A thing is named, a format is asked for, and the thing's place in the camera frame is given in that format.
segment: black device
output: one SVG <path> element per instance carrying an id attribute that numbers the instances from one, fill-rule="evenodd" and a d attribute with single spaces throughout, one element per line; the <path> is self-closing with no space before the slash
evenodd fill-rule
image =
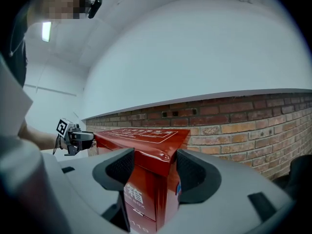
<path id="1" fill-rule="evenodd" d="M 102 1 L 103 0 L 94 0 L 93 2 L 91 2 L 91 7 L 90 7 L 90 9 L 88 11 L 88 18 L 91 19 L 91 18 L 93 18 L 96 15 L 98 9 L 102 5 Z"/>

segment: red brick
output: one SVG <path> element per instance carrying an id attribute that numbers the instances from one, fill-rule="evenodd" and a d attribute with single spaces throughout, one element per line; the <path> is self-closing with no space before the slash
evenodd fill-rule
<path id="1" fill-rule="evenodd" d="M 249 133 L 249 139 L 258 139 L 258 138 L 265 138 L 268 136 L 273 135 L 273 128 L 266 128 L 263 130 L 253 131 Z"/>
<path id="2" fill-rule="evenodd" d="M 272 151 L 273 151 L 273 152 L 276 152 L 276 151 L 278 151 L 278 150 L 280 150 L 280 149 L 282 149 L 282 143 L 281 143 L 281 142 L 280 142 L 280 143 L 277 143 L 277 144 L 275 144 L 275 145 L 273 145 Z"/>
<path id="3" fill-rule="evenodd" d="M 272 116 L 272 109 L 258 110 L 248 113 L 248 120 L 264 119 Z"/>
<path id="4" fill-rule="evenodd" d="M 255 122 L 255 128 L 256 129 L 262 129 L 262 128 L 266 128 L 269 126 L 269 122 L 267 119 L 263 119 L 263 120 L 257 120 Z"/>
<path id="5" fill-rule="evenodd" d="M 157 113 L 149 113 L 147 115 L 148 119 L 160 119 L 161 118 L 161 113 L 157 112 Z"/>
<path id="6" fill-rule="evenodd" d="M 138 114 L 138 115 L 128 116 L 128 120 L 139 120 L 139 119 L 146 119 L 146 114 Z"/>
<path id="7" fill-rule="evenodd" d="M 261 100 L 261 99 L 270 98 L 270 95 L 253 95 L 253 96 L 249 96 L 249 98 L 252 100 Z"/>
<path id="8" fill-rule="evenodd" d="M 257 167 L 254 167 L 254 169 L 257 171 L 257 172 L 262 172 L 262 171 L 265 171 L 269 168 L 269 164 L 266 163 L 266 164 L 263 164 L 263 165 L 260 165 L 260 166 L 257 166 Z"/>
<path id="9" fill-rule="evenodd" d="M 295 150 L 295 149 L 297 149 L 300 145 L 301 145 L 301 142 L 300 142 L 300 141 L 296 142 L 294 145 L 291 146 L 292 151 Z"/>
<path id="10" fill-rule="evenodd" d="M 188 124 L 189 124 L 188 118 L 179 118 L 179 119 L 171 120 L 171 125 L 173 127 L 183 127 L 183 126 L 187 126 Z"/>
<path id="11" fill-rule="evenodd" d="M 129 121 L 121 121 L 121 122 L 118 122 L 118 127 L 131 127 L 131 122 Z"/>
<path id="12" fill-rule="evenodd" d="M 132 110 L 131 114 L 136 115 L 136 114 L 140 114 L 141 112 L 142 112 L 142 109 L 136 109 L 136 110 Z"/>
<path id="13" fill-rule="evenodd" d="M 286 134 L 278 134 L 278 135 L 274 135 L 269 139 L 269 143 L 270 145 L 276 144 L 281 142 L 282 140 L 284 140 L 286 138 Z"/>
<path id="14" fill-rule="evenodd" d="M 201 129 L 202 135 L 217 135 L 220 131 L 219 126 L 205 127 Z"/>
<path id="15" fill-rule="evenodd" d="M 279 165 L 279 159 L 273 160 L 269 163 L 269 168 Z"/>
<path id="16" fill-rule="evenodd" d="M 301 126 L 300 125 L 301 125 L 300 119 L 297 119 L 296 120 L 296 126 L 299 127 L 299 129 L 300 129 L 299 131 L 301 132 L 303 130 L 303 125 L 301 125 Z"/>
<path id="17" fill-rule="evenodd" d="M 286 121 L 291 121 L 293 120 L 293 115 L 292 114 L 287 114 L 286 115 Z"/>
<path id="18" fill-rule="evenodd" d="M 310 100 L 312 100 L 312 97 L 311 97 L 311 96 L 309 96 L 309 97 L 304 97 L 304 101 L 310 101 Z"/>
<path id="19" fill-rule="evenodd" d="M 292 104 L 300 103 L 300 98 L 291 98 Z"/>
<path id="20" fill-rule="evenodd" d="M 291 94 L 270 94 L 271 99 L 280 99 L 291 96 Z"/>
<path id="21" fill-rule="evenodd" d="M 247 121 L 246 113 L 236 113 L 230 115 L 231 123 Z"/>
<path id="22" fill-rule="evenodd" d="M 296 127 L 295 121 L 289 122 L 289 123 L 283 124 L 283 131 L 287 131 L 287 130 L 295 128 L 295 127 Z"/>
<path id="23" fill-rule="evenodd" d="M 287 167 L 284 167 L 282 170 L 278 171 L 276 174 L 276 177 L 281 177 L 283 175 L 286 175 L 289 172 L 289 166 L 287 164 Z"/>
<path id="24" fill-rule="evenodd" d="M 220 147 L 219 146 L 201 147 L 201 152 L 204 154 L 220 154 Z"/>
<path id="25" fill-rule="evenodd" d="M 246 159 L 246 153 L 231 155 L 231 160 L 232 161 L 243 161 L 245 159 Z"/>
<path id="26" fill-rule="evenodd" d="M 292 118 L 293 119 L 298 119 L 298 118 L 301 118 L 301 117 L 302 117 L 302 112 L 301 111 L 292 113 Z"/>
<path id="27" fill-rule="evenodd" d="M 155 120 L 144 120 L 142 122 L 143 127 L 169 127 L 170 121 L 168 119 L 155 119 Z"/>
<path id="28" fill-rule="evenodd" d="M 289 164 L 290 164 L 290 160 L 289 160 L 289 162 L 282 163 L 281 164 L 281 169 L 287 167 Z"/>
<path id="29" fill-rule="evenodd" d="M 248 134 L 232 135 L 232 143 L 246 142 L 248 140 Z"/>
<path id="30" fill-rule="evenodd" d="M 182 102 L 182 103 L 170 104 L 169 107 L 170 109 L 178 109 L 178 108 L 185 108 L 187 107 L 187 105 L 186 105 L 186 102 Z"/>
<path id="31" fill-rule="evenodd" d="M 299 105 L 299 110 L 303 110 L 303 109 L 306 109 L 307 108 L 307 104 L 306 103 L 301 103 Z"/>
<path id="32" fill-rule="evenodd" d="M 259 166 L 262 165 L 265 161 L 265 157 L 255 158 L 253 160 L 253 166 Z"/>
<path id="33" fill-rule="evenodd" d="M 153 111 L 166 111 L 169 109 L 169 105 L 161 105 L 157 107 L 153 107 Z"/>
<path id="34" fill-rule="evenodd" d="M 283 125 L 278 125 L 274 127 L 274 133 L 279 134 L 283 131 Z"/>
<path id="35" fill-rule="evenodd" d="M 200 152 L 200 148 L 196 146 L 188 146 L 187 150 L 195 151 L 195 152 Z"/>
<path id="36" fill-rule="evenodd" d="M 284 105 L 284 99 L 269 99 L 267 100 L 268 107 L 277 107 Z"/>
<path id="37" fill-rule="evenodd" d="M 291 104 L 291 99 L 290 98 L 285 98 L 284 99 L 285 105 Z"/>
<path id="38" fill-rule="evenodd" d="M 292 112 L 294 112 L 294 107 L 292 105 L 291 106 L 282 107 L 282 112 L 283 112 L 283 114 L 292 113 Z"/>
<path id="39" fill-rule="evenodd" d="M 230 155 L 226 155 L 226 156 L 217 156 L 218 158 L 220 159 L 223 159 L 223 160 L 230 160 Z"/>
<path id="40" fill-rule="evenodd" d="M 299 127 L 296 127 L 292 130 L 293 135 L 296 135 L 299 133 Z"/>
<path id="41" fill-rule="evenodd" d="M 292 158 L 292 154 L 287 154 L 281 157 L 280 163 L 284 163 L 286 161 L 289 161 Z"/>
<path id="42" fill-rule="evenodd" d="M 288 130 L 285 132 L 285 134 L 286 134 L 286 138 L 290 138 L 290 137 L 294 136 L 293 130 Z"/>
<path id="43" fill-rule="evenodd" d="M 254 101 L 253 105 L 255 109 L 261 109 L 261 108 L 267 107 L 267 103 L 265 100 Z"/>
<path id="44" fill-rule="evenodd" d="M 245 122 L 221 126 L 223 134 L 239 133 L 255 130 L 255 122 Z"/>
<path id="45" fill-rule="evenodd" d="M 215 115 L 215 116 L 190 118 L 190 124 L 192 126 L 218 125 L 218 124 L 224 124 L 224 123 L 229 123 L 228 115 Z"/>
<path id="46" fill-rule="evenodd" d="M 283 150 L 269 154 L 265 157 L 266 162 L 271 162 L 272 160 L 275 160 L 277 158 L 280 158 L 283 156 Z"/>
<path id="47" fill-rule="evenodd" d="M 205 99 L 203 100 L 203 104 L 204 105 L 221 104 L 221 103 L 229 103 L 232 101 L 233 97 L 223 97 L 223 98 Z"/>
<path id="48" fill-rule="evenodd" d="M 290 146 L 290 145 L 292 145 L 292 144 L 294 144 L 294 143 L 295 143 L 295 138 L 294 138 L 294 137 L 289 138 L 289 139 L 286 139 L 286 140 L 284 140 L 284 141 L 282 142 L 282 148 L 287 147 L 287 146 Z"/>
<path id="49" fill-rule="evenodd" d="M 131 111 L 118 113 L 119 116 L 128 116 L 131 114 Z"/>
<path id="50" fill-rule="evenodd" d="M 109 120 L 110 121 L 120 121 L 120 117 L 112 117 Z"/>
<path id="51" fill-rule="evenodd" d="M 248 151 L 251 149 L 254 149 L 254 141 L 222 146 L 221 153 L 223 154 L 238 153 Z"/>
<path id="52" fill-rule="evenodd" d="M 271 177 L 271 175 L 274 175 L 275 173 L 277 173 L 280 170 L 280 166 L 276 166 L 274 168 L 271 168 L 267 171 L 262 172 L 261 174 L 264 177 Z"/>
<path id="53" fill-rule="evenodd" d="M 192 136 L 199 135 L 199 128 L 198 127 L 191 127 L 190 130 L 191 130 Z"/>
<path id="54" fill-rule="evenodd" d="M 280 107 L 274 107 L 273 108 L 273 116 L 279 116 L 282 114 L 282 110 Z"/>
<path id="55" fill-rule="evenodd" d="M 220 105 L 220 112 L 221 113 L 234 113 L 234 112 L 241 112 L 253 109 L 252 102 L 241 102 L 241 103 L 234 103 L 234 104 L 226 104 Z"/>
<path id="56" fill-rule="evenodd" d="M 180 109 L 178 111 L 179 117 L 186 117 L 186 116 L 193 116 L 193 115 L 197 115 L 197 109 L 196 108 Z"/>
<path id="57" fill-rule="evenodd" d="M 308 117 L 307 117 L 307 116 L 302 117 L 302 118 L 300 119 L 300 125 L 302 125 L 303 123 L 305 123 L 305 122 L 307 122 L 307 121 L 308 121 Z"/>
<path id="58" fill-rule="evenodd" d="M 243 101 L 248 101 L 250 100 L 249 99 L 249 96 L 237 96 L 237 97 L 230 97 L 231 99 L 231 102 L 234 103 L 234 102 L 243 102 Z"/>
<path id="59" fill-rule="evenodd" d="M 255 143 L 256 148 L 265 147 L 269 145 L 269 138 L 259 139 Z"/>
<path id="60" fill-rule="evenodd" d="M 189 101 L 187 102 L 188 107 L 197 107 L 197 106 L 202 106 L 203 101 L 202 100 L 194 100 L 194 101 Z"/>
<path id="61" fill-rule="evenodd" d="M 274 126 L 274 125 L 278 125 L 278 124 L 282 124 L 286 122 L 286 117 L 285 115 L 282 116 L 277 116 L 274 118 L 270 118 L 269 119 L 269 127 Z"/>
<path id="62" fill-rule="evenodd" d="M 264 156 L 264 155 L 270 154 L 271 152 L 272 152 L 272 146 L 250 151 L 247 153 L 247 159 Z"/>
<path id="63" fill-rule="evenodd" d="M 252 160 L 247 160 L 247 161 L 244 161 L 244 162 L 241 162 L 241 163 L 246 165 L 246 166 L 249 166 L 249 167 L 253 166 L 253 161 Z"/>
<path id="64" fill-rule="evenodd" d="M 201 107 L 200 108 L 200 114 L 201 115 L 216 115 L 219 113 L 219 108 L 214 107 Z"/>
<path id="65" fill-rule="evenodd" d="M 296 156 L 299 153 L 299 148 L 293 150 L 292 157 Z"/>
<path id="66" fill-rule="evenodd" d="M 228 144 L 230 142 L 231 142 L 231 137 L 228 135 L 192 137 L 193 145 L 220 145 L 220 144 Z"/>

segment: red cardboard box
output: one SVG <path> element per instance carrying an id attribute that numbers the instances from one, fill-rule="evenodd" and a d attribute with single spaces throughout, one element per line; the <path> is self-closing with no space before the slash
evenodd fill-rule
<path id="1" fill-rule="evenodd" d="M 178 209 L 176 151 L 186 148 L 187 129 L 118 129 L 95 133 L 99 154 L 133 147 L 135 168 L 125 188 L 131 228 L 155 233 Z"/>

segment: gray surface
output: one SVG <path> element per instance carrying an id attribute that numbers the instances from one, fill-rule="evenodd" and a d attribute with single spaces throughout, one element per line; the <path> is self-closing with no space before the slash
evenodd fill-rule
<path id="1" fill-rule="evenodd" d="M 110 152 L 103 155 L 66 160 L 59 162 L 61 168 L 68 166 L 75 170 L 65 176 L 76 190 L 77 194 L 98 214 L 102 214 L 112 204 L 117 202 L 118 193 L 108 191 L 100 186 L 92 177 L 92 170 L 99 163 L 117 155 Z"/>
<path id="2" fill-rule="evenodd" d="M 18 188 L 39 168 L 42 157 L 32 142 L 18 137 L 1 137 L 0 173 L 7 192 L 14 195 Z"/>
<path id="3" fill-rule="evenodd" d="M 186 151 L 211 163 L 221 173 L 217 192 L 200 204 L 181 205 L 177 214 L 159 234 L 243 234 L 256 228 L 261 220 L 247 195 L 263 192 L 276 209 L 292 204 L 290 197 L 254 169 L 203 153 Z"/>
<path id="4" fill-rule="evenodd" d="M 114 155 L 122 153 L 124 150 L 111 152 L 107 155 L 101 155 L 101 159 L 108 159 Z M 53 192 L 66 215 L 71 232 L 74 234 L 98 234 L 98 233 L 114 233 L 122 234 L 126 233 L 119 229 L 115 225 L 109 223 L 103 219 L 98 213 L 96 213 L 87 202 L 77 194 L 73 185 L 69 182 L 68 176 L 66 176 L 61 170 L 60 164 L 55 157 L 51 154 L 43 154 L 43 160 L 45 168 L 48 174 L 48 178 L 53 189 Z"/>

